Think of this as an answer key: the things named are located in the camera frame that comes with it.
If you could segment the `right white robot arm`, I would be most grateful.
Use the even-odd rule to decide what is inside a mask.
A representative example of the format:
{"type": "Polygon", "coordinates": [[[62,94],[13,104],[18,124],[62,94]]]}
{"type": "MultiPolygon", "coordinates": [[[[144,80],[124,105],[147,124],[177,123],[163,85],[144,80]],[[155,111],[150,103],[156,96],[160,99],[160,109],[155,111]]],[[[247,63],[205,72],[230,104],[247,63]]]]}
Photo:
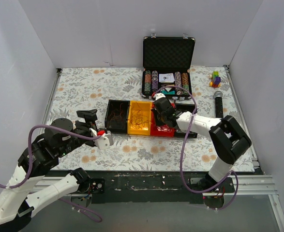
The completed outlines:
{"type": "Polygon", "coordinates": [[[206,176],[196,184],[195,192],[219,191],[235,162],[252,145],[251,139],[240,124],[232,116],[210,118],[199,116],[196,110],[178,111],[162,93],[154,95],[153,104],[152,111],[158,125],[185,131],[185,138],[188,138],[190,132],[195,132],[211,139],[217,158],[206,176]]]}

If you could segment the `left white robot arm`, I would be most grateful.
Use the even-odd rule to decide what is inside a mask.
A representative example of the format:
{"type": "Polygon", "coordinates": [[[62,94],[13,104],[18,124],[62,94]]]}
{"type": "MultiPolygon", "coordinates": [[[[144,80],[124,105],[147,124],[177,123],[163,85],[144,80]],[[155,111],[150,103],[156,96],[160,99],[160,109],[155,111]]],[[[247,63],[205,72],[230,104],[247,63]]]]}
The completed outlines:
{"type": "Polygon", "coordinates": [[[59,164],[59,159],[88,145],[104,148],[110,145],[105,133],[99,135],[96,126],[97,110],[77,111],[84,122],[73,123],[58,118],[51,125],[34,126],[28,135],[28,147],[18,159],[7,185],[0,184],[0,232],[18,232],[43,208],[61,197],[90,191],[90,176],[82,168],[70,171],[62,180],[36,193],[32,190],[46,174],[59,164]],[[44,132],[34,140],[35,129],[44,132]]]}

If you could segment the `dark red wires yellow bin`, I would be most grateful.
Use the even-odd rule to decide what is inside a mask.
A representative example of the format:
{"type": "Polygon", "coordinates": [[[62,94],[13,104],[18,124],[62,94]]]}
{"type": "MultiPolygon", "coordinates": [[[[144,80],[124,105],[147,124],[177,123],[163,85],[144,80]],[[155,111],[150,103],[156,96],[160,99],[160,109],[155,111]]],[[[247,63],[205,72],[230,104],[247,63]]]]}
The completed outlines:
{"type": "Polygon", "coordinates": [[[148,127],[149,117],[144,114],[143,107],[139,103],[132,107],[130,121],[131,127],[135,130],[145,130],[148,127]]]}

